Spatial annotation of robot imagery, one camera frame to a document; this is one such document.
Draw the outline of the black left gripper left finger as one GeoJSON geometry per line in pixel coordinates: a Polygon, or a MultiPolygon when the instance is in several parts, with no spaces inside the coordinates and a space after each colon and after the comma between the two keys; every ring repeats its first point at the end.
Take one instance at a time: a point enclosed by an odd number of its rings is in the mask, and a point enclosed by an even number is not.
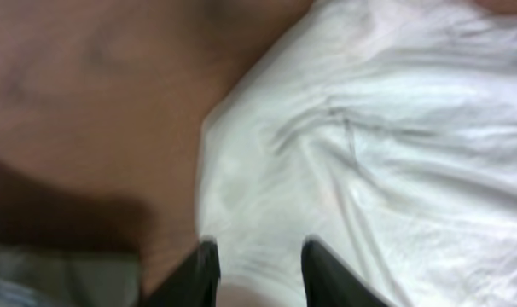
{"type": "Polygon", "coordinates": [[[221,280],[218,245],[202,241],[146,298],[141,307],[215,307],[221,280]]]}

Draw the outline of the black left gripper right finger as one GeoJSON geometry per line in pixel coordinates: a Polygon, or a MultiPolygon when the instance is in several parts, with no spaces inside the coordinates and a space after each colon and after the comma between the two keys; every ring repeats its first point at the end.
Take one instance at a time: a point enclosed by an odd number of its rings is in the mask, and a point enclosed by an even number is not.
{"type": "Polygon", "coordinates": [[[387,307],[321,241],[307,240],[301,251],[307,307],[387,307]]]}

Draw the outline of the white t-shirt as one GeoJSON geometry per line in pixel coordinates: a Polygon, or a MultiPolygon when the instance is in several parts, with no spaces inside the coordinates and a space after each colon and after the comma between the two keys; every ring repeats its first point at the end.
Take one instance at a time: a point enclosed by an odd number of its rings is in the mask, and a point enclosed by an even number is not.
{"type": "Polygon", "coordinates": [[[517,306],[517,15],[321,1],[202,132],[222,306],[302,306],[328,245],[393,306],[517,306]]]}

